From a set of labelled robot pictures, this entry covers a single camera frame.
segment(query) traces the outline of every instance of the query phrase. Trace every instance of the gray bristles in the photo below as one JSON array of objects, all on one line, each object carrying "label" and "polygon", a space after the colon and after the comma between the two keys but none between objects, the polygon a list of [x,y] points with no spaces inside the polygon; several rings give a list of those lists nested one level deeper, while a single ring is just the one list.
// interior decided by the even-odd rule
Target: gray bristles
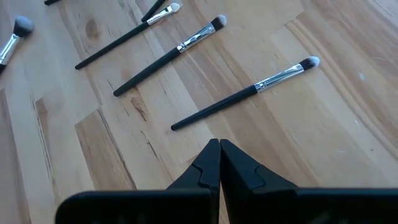
[{"label": "gray bristles", "polygon": [[24,16],[17,16],[15,19],[14,24],[14,34],[18,37],[26,37],[35,29],[34,23],[24,17]]},{"label": "gray bristles", "polygon": [[216,17],[216,19],[213,19],[211,25],[213,25],[214,29],[218,31],[224,26],[226,26],[226,23],[227,23],[226,17],[224,15],[219,15]]},{"label": "gray bristles", "polygon": [[320,64],[321,60],[318,57],[311,56],[302,62],[300,62],[301,66],[304,68],[304,70],[311,69],[313,67],[316,67]]}]

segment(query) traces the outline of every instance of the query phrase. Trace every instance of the silver ferrule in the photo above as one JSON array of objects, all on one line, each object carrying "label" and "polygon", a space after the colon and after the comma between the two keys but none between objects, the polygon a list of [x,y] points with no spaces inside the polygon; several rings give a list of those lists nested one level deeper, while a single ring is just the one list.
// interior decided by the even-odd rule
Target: silver ferrule
[{"label": "silver ferrule", "polygon": [[214,32],[216,32],[216,29],[213,27],[211,23],[209,23],[202,30],[197,32],[195,35],[191,36],[188,40],[178,45],[177,49],[182,53]]},{"label": "silver ferrule", "polygon": [[301,64],[294,65],[288,70],[285,70],[283,72],[280,72],[273,77],[269,77],[261,82],[258,82],[255,84],[256,90],[261,91],[265,90],[266,88],[276,85],[282,81],[285,81],[288,78],[291,78],[295,75],[298,75],[300,73],[304,72],[304,68],[301,66]]},{"label": "silver ferrule", "polygon": [[156,14],[156,15],[152,16],[151,18],[149,18],[147,20],[147,23],[148,23],[148,25],[152,25],[155,22],[157,22],[157,21],[159,21],[159,20],[161,20],[161,19],[163,19],[163,18],[165,18],[165,17],[167,17],[167,16],[169,16],[169,15],[171,15],[173,13],[174,13],[173,8],[172,8],[171,5],[169,5],[165,9],[161,10],[158,14]]},{"label": "silver ferrule", "polygon": [[18,42],[21,38],[18,37],[15,34],[12,34],[10,39],[8,40],[7,44],[4,46],[4,48],[1,50],[0,53],[0,64],[2,65],[7,65],[8,62],[10,61],[10,58],[12,56],[12,53],[14,53],[15,48],[18,45]]}]

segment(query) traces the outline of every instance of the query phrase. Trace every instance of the black object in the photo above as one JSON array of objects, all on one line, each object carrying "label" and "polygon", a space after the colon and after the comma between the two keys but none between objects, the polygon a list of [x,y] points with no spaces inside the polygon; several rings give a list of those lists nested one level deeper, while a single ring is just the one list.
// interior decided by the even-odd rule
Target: black object
[{"label": "black object", "polygon": [[157,2],[155,2],[155,4],[149,9],[149,11],[147,12],[147,14],[144,15],[144,17],[141,19],[142,22],[146,22],[149,18],[151,18],[154,13],[156,12],[156,10],[158,10],[158,8],[161,7],[161,5],[163,4],[165,0],[157,0]]},{"label": "black object", "polygon": [[196,121],[199,121],[200,119],[206,118],[207,116],[210,116],[216,112],[219,112],[222,109],[225,109],[231,105],[234,105],[235,103],[239,103],[240,101],[255,95],[257,93],[257,89],[255,85],[251,85],[175,124],[172,125],[171,129],[173,131],[176,131],[180,128],[183,128],[189,124],[192,124]]},{"label": "black object", "polygon": [[212,139],[167,189],[80,193],[55,223],[218,223],[220,178],[231,224],[398,222],[397,189],[300,188]]},{"label": "black object", "polygon": [[75,66],[75,69],[79,70],[79,69],[86,67],[91,62],[94,62],[95,60],[97,60],[98,58],[103,56],[104,54],[106,54],[106,53],[110,52],[111,50],[113,50],[114,48],[116,48],[117,46],[125,43],[129,39],[133,38],[137,34],[141,33],[145,29],[147,29],[148,27],[149,27],[149,24],[147,22],[144,22],[144,23],[138,25],[136,28],[129,31],[127,34],[124,34],[119,39],[115,40],[114,42],[110,43],[103,49],[99,50],[97,53],[93,54],[92,56],[88,57],[84,61],[80,62],[78,65]]},{"label": "black object", "polygon": [[47,1],[44,2],[44,4],[45,4],[46,6],[49,6],[49,5],[51,5],[51,4],[53,4],[53,3],[56,3],[56,2],[58,2],[58,1],[61,1],[61,0],[47,0]]},{"label": "black object", "polygon": [[169,62],[174,60],[180,55],[180,51],[175,47],[173,50],[168,52],[159,58],[156,62],[149,65],[142,72],[138,73],[135,77],[132,77],[129,81],[119,87],[117,90],[113,92],[114,96],[120,96],[123,93],[127,92],[131,88],[134,88],[138,83],[144,81],[146,78],[150,77],[153,73],[161,69],[163,66],[167,65]]},{"label": "black object", "polygon": [[2,65],[0,64],[0,75],[2,74],[2,71],[4,71],[4,69],[6,69],[7,65]]}]

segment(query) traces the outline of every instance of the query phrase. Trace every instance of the wooden floor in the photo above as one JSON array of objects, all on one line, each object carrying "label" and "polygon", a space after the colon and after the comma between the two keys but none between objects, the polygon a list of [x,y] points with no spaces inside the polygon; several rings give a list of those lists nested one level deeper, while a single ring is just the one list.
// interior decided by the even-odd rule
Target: wooden floor
[{"label": "wooden floor", "polygon": [[[52,223],[85,190],[164,189],[211,138],[299,186],[398,187],[397,1],[182,0],[177,14],[74,69],[154,1],[0,0],[0,43],[17,15],[36,24],[0,77],[0,223]],[[112,95],[218,14],[226,28]],[[320,67],[170,130],[310,55]]]}]

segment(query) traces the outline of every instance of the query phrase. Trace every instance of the light wood surface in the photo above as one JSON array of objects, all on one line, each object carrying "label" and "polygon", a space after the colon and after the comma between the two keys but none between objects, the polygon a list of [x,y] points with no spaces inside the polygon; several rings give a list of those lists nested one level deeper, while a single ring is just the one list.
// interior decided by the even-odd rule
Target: light wood surface
[{"label": "light wood surface", "polygon": [[[182,0],[177,14],[74,69],[154,1],[0,0],[1,43],[17,15],[36,24],[0,77],[0,223],[52,223],[62,200],[85,190],[164,189],[210,138],[299,186],[398,187],[397,1]],[[218,14],[224,29],[112,95]],[[170,130],[310,55],[320,67]]]}]

